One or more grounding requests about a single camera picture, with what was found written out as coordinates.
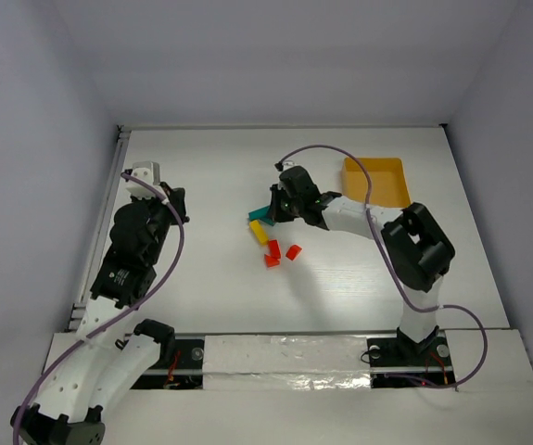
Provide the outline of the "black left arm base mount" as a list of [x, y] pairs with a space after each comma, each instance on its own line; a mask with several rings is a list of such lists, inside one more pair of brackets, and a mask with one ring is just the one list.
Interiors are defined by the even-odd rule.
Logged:
[[173, 365], [175, 370], [182, 372], [201, 371], [204, 360], [204, 337], [177, 337], [174, 342], [173, 352], [166, 359], [165, 367]]

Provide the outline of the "red rectangular block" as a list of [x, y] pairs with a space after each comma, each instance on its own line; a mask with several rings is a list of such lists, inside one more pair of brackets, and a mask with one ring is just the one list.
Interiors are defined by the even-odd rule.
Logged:
[[268, 241], [268, 248], [269, 248], [271, 257], [278, 259], [278, 260], [281, 258], [280, 246], [276, 239], [271, 239]]

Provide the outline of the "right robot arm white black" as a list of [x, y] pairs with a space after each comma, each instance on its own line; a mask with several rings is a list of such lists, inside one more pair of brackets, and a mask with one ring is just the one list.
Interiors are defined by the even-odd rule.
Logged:
[[276, 223], [301, 219], [374, 241], [403, 299], [397, 338], [417, 353], [432, 343], [438, 334], [438, 293], [455, 248], [425, 205], [380, 207], [322, 192], [301, 166], [281, 172], [270, 191], [268, 215]]

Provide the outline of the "yellow plastic tray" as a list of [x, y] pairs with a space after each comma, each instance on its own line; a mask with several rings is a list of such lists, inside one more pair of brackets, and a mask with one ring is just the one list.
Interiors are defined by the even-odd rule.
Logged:
[[[370, 203], [388, 208], [406, 208], [411, 205], [402, 161], [398, 158], [359, 158], [372, 180]], [[342, 194], [365, 202], [368, 183], [361, 167], [351, 158], [345, 158], [340, 173]]]

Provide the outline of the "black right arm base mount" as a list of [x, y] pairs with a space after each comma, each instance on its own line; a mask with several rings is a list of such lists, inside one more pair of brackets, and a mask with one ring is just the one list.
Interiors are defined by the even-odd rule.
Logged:
[[367, 355], [373, 368], [426, 368], [451, 367], [451, 352], [445, 337], [435, 338], [428, 346], [418, 350], [396, 337], [370, 337]]

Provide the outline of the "yellow arch block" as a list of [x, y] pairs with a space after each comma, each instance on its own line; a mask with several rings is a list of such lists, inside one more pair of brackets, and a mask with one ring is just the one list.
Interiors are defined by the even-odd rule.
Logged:
[[268, 237], [266, 231], [262, 228], [258, 220], [251, 221], [248, 226], [261, 246], [265, 246], [268, 244], [270, 238]]

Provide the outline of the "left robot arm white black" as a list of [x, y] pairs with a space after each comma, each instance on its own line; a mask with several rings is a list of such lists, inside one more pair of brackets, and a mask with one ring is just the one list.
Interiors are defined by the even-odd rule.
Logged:
[[189, 218], [185, 191], [125, 174], [130, 203], [114, 215], [110, 246], [74, 343], [49, 364], [11, 417], [15, 444], [99, 444], [110, 412], [149, 368], [171, 365], [171, 326], [133, 317], [165, 284], [155, 266], [168, 231]]

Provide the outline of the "teal arch block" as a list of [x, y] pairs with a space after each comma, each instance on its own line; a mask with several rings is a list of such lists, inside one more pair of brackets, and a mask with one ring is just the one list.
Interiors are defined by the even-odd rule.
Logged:
[[266, 223], [270, 226], [275, 225], [275, 221], [271, 218], [269, 206], [264, 206], [262, 208], [251, 211], [248, 214], [248, 220], [250, 222], [259, 221], [262, 223]]

